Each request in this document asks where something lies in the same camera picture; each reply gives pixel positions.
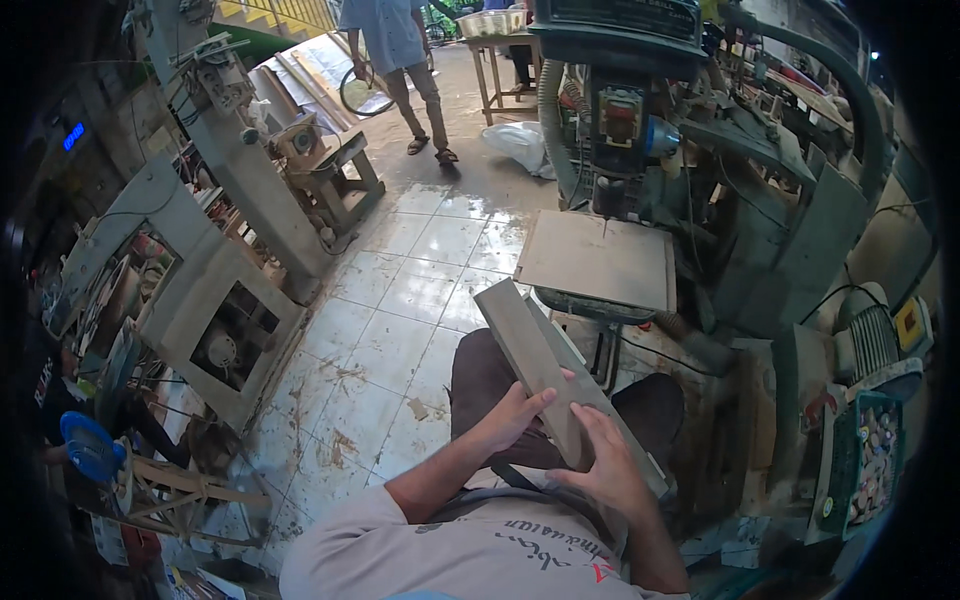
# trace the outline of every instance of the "plastic crate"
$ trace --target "plastic crate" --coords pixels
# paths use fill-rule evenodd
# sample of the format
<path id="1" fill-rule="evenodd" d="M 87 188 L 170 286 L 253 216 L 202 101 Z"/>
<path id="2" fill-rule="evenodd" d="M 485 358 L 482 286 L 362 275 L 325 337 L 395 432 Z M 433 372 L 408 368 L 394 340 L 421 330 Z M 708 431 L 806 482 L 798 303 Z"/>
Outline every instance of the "plastic crate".
<path id="1" fill-rule="evenodd" d="M 524 9 L 480 11 L 457 19 L 464 37 L 508 36 L 522 30 L 526 22 Z"/>
<path id="2" fill-rule="evenodd" d="M 850 505 L 860 489 L 860 472 L 863 469 L 863 441 L 859 435 L 860 415 L 868 409 L 874 409 L 879 415 L 896 411 L 897 431 L 893 446 L 893 480 L 884 481 L 886 505 L 863 523 L 850 523 Z M 833 459 L 830 468 L 828 495 L 833 500 L 833 508 L 820 523 L 820 529 L 838 534 L 843 540 L 849 540 L 857 533 L 878 521 L 893 503 L 894 492 L 903 470 L 903 403 L 879 392 L 861 391 L 853 400 L 852 406 L 839 415 L 833 422 Z"/>

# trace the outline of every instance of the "wooden workbench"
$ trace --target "wooden workbench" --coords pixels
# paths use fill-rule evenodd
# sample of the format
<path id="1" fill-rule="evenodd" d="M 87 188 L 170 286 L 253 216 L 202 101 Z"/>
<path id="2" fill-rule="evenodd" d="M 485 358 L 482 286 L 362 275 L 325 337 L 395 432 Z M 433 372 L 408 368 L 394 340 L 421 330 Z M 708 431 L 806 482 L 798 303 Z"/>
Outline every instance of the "wooden workbench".
<path id="1" fill-rule="evenodd" d="M 473 54 L 473 65 L 477 69 L 477 83 L 480 85 L 480 100 L 483 102 L 483 114 L 487 118 L 487 127 L 493 125 L 493 114 L 500 112 L 526 112 L 537 114 L 537 105 L 532 107 L 504 107 L 504 92 L 500 89 L 500 71 L 496 64 L 497 46 L 530 46 L 530 54 L 534 64 L 534 82 L 540 81 L 540 39 L 533 34 L 521 32 L 509 36 L 483 36 L 472 37 L 466 40 L 467 47 Z M 480 51 L 488 49 L 490 56 L 490 69 L 493 75 L 493 96 L 490 97 L 487 92 L 487 81 L 484 77 L 483 61 L 480 60 Z M 518 94 L 507 94 L 515 96 L 515 101 L 520 101 L 520 96 L 537 96 L 536 89 L 526 90 Z"/>

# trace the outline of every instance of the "hand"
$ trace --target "hand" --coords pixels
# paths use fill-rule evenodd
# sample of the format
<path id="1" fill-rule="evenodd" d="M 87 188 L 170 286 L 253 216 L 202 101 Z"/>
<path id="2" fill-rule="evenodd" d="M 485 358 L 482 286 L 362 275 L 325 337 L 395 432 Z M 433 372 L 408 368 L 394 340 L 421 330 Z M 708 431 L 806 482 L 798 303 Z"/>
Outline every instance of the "hand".
<path id="1" fill-rule="evenodd" d="M 361 59 L 353 59 L 353 75 L 360 81 L 367 80 L 367 64 Z"/>
<path id="2" fill-rule="evenodd" d="M 561 369 L 564 378 L 573 379 L 574 373 Z M 557 399 L 557 391 L 547 388 L 532 397 L 527 397 L 523 384 L 519 381 L 510 387 L 507 394 L 500 398 L 489 413 L 466 435 L 482 444 L 490 454 L 506 450 L 514 445 L 523 431 L 530 426 L 534 417 Z"/>
<path id="3" fill-rule="evenodd" d="M 570 411 L 586 428 L 596 460 L 589 472 L 552 469 L 546 472 L 547 478 L 583 490 L 631 522 L 655 511 L 657 502 L 616 423 L 592 406 L 571 402 Z"/>

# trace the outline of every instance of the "leg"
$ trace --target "leg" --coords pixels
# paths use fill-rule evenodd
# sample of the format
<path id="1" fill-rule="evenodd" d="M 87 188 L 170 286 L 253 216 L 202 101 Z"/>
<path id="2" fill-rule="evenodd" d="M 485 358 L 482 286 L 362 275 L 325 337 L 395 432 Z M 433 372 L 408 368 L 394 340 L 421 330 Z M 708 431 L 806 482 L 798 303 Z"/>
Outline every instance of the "leg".
<path id="1" fill-rule="evenodd" d="M 530 80 L 530 65 L 533 63 L 533 51 L 530 46 L 526 44 L 511 46 L 510 56 L 514 59 L 517 80 L 530 87 L 533 84 Z"/>
<path id="2" fill-rule="evenodd" d="M 116 422 L 110 433 L 119 436 L 127 429 L 133 428 L 154 447 L 154 450 L 162 454 L 163 458 L 180 468 L 188 468 L 190 451 L 176 446 L 170 440 L 163 425 L 156 421 L 140 394 L 130 390 L 124 390 L 119 394 L 121 399 L 117 407 Z"/>
<path id="3" fill-rule="evenodd" d="M 438 151 L 446 150 L 446 127 L 444 115 L 440 111 L 440 90 L 437 89 L 437 82 L 433 81 L 433 74 L 430 73 L 426 61 L 407 67 L 407 73 L 426 104 L 426 116 L 429 117 L 430 129 L 433 130 L 433 145 Z"/>
<path id="4" fill-rule="evenodd" d="M 457 438 L 480 422 L 516 381 L 503 350 L 489 329 L 472 331 L 453 356 L 450 396 L 450 433 Z M 513 463 L 532 468 L 566 468 L 564 459 L 539 429 L 528 428 L 516 444 L 497 452 L 484 465 Z"/>
<path id="5" fill-rule="evenodd" d="M 480 84 L 480 101 L 483 103 L 483 114 L 487 117 L 487 127 L 493 125 L 493 117 L 490 114 L 490 98 L 487 97 L 487 82 L 483 78 L 483 62 L 480 61 L 480 49 L 470 48 L 473 54 L 473 66 L 477 69 L 477 82 Z"/>
<path id="6" fill-rule="evenodd" d="M 490 47 L 490 70 L 493 72 L 493 99 L 498 108 L 503 108 L 503 92 L 500 90 L 500 67 L 496 63 L 496 52 Z"/>
<path id="7" fill-rule="evenodd" d="M 666 469 L 670 449 L 684 424 L 684 390 L 663 372 L 647 375 L 611 397 L 611 404 L 643 449 Z"/>
<path id="8" fill-rule="evenodd" d="M 410 106 L 410 92 L 407 91 L 407 80 L 403 77 L 403 69 L 387 73 L 383 76 L 383 81 L 387 84 L 387 91 L 390 92 L 391 99 L 396 102 L 396 107 L 400 109 L 403 120 L 410 127 L 410 133 L 414 135 L 414 138 L 425 141 L 426 132 L 420 126 L 420 121 L 417 120 L 413 107 Z"/>

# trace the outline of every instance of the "gray pants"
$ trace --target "gray pants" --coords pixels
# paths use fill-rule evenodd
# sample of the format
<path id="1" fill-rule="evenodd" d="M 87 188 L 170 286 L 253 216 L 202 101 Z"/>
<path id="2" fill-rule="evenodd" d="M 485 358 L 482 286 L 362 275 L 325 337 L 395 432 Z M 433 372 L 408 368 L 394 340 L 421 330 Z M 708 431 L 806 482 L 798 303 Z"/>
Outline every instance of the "gray pants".
<path id="1" fill-rule="evenodd" d="M 400 114 L 403 115 L 403 119 L 410 126 L 410 131 L 414 137 L 426 137 L 426 132 L 420 126 L 420 121 L 417 120 L 413 107 L 410 106 L 410 92 L 407 90 L 407 82 L 403 77 L 404 70 L 410 74 L 414 87 L 426 103 L 426 115 L 430 119 L 430 129 L 433 130 L 433 145 L 437 147 L 437 150 L 445 150 L 446 128 L 444 127 L 444 116 L 440 112 L 440 90 L 437 89 L 437 83 L 433 81 L 433 74 L 427 68 L 426 61 L 384 75 L 383 81 L 387 84 L 390 97 L 396 102 Z"/>

